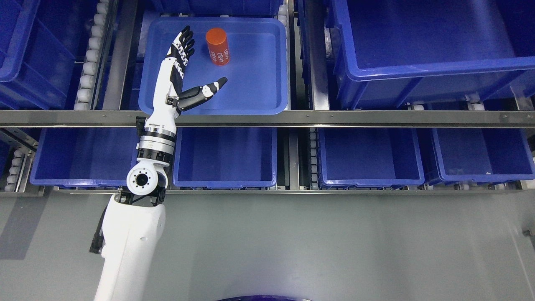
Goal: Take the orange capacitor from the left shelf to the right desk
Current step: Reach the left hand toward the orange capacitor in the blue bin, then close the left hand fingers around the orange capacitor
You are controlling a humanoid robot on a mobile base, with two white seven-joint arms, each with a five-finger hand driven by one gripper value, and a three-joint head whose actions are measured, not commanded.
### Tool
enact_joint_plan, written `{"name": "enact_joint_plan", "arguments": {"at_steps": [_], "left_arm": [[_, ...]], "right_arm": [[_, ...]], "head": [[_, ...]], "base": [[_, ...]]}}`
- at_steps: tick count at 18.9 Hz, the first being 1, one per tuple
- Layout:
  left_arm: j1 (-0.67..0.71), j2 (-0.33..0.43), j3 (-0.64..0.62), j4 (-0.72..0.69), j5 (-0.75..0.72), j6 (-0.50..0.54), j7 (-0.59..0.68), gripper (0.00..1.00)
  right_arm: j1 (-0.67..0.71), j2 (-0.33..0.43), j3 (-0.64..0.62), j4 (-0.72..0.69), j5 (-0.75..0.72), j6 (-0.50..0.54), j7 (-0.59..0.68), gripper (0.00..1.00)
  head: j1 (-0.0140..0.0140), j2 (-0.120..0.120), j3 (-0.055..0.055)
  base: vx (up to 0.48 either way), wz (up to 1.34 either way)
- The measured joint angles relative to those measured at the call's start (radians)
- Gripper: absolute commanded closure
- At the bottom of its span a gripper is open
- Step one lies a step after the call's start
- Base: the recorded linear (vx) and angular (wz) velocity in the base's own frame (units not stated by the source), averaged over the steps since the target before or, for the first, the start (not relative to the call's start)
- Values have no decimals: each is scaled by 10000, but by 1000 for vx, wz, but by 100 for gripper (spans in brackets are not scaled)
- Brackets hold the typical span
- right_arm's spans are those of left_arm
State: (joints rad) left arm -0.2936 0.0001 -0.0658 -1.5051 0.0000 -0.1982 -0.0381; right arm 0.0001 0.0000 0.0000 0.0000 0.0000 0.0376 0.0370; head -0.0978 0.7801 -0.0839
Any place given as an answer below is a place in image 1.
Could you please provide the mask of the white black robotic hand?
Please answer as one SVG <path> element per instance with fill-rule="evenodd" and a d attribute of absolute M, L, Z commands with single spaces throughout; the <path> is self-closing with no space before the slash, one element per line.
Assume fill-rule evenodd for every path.
<path fill-rule="evenodd" d="M 212 99 L 228 79 L 221 77 L 215 82 L 183 91 L 183 80 L 190 57 L 194 54 L 195 40 L 190 26 L 183 28 L 170 44 L 162 60 L 153 92 L 153 113 L 144 128 L 175 131 L 176 118 Z"/>

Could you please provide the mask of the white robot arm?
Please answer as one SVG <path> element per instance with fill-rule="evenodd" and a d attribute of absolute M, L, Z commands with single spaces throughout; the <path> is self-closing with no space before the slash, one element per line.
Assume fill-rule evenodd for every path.
<path fill-rule="evenodd" d="M 104 259 L 96 301 L 140 301 L 155 248 L 166 225 L 166 196 L 176 143 L 174 117 L 136 119 L 140 141 L 127 187 L 109 200 L 102 219 Z"/>

